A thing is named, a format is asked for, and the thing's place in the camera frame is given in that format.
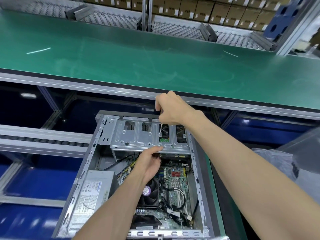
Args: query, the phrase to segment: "white label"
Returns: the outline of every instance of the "white label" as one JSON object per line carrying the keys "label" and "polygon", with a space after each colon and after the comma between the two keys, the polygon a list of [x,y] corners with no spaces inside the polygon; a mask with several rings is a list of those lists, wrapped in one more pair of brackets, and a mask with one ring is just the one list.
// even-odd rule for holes
{"label": "white label", "polygon": [[277,11],[279,9],[280,5],[281,5],[281,2],[278,2],[274,7],[274,11]]}
{"label": "white label", "polygon": [[261,3],[260,3],[260,5],[259,5],[259,8],[263,8],[264,4],[266,4],[266,1],[267,1],[267,0],[262,0]]}
{"label": "white label", "polygon": [[93,214],[102,181],[85,181],[74,214]]}
{"label": "white label", "polygon": [[248,3],[249,3],[249,1],[250,1],[250,0],[245,0],[244,3],[243,3],[243,5],[244,5],[244,6],[247,6]]}

